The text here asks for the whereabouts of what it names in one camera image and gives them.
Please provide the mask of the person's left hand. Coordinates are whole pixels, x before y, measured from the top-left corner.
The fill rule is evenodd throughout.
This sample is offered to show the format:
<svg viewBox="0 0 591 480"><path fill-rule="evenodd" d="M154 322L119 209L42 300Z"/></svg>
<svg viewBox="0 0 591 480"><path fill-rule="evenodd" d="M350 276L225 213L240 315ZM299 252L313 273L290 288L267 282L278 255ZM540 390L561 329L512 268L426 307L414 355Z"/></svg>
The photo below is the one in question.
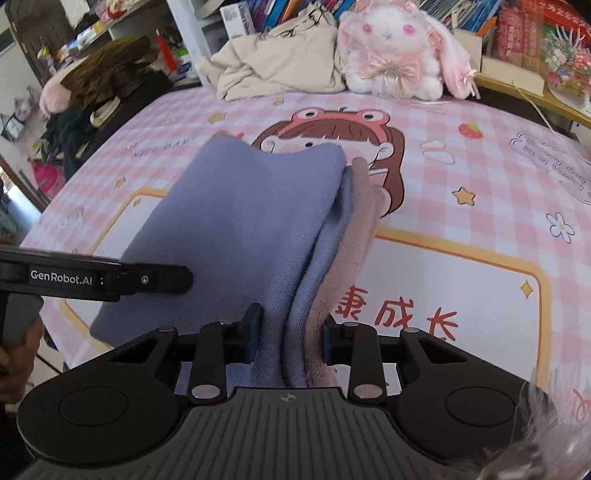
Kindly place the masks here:
<svg viewBox="0 0 591 480"><path fill-rule="evenodd" d="M24 397L43 334L44 327L37 316L20 346L8 351L1 349L1 367L5 370L5 375L1 377L2 403L15 404Z"/></svg>

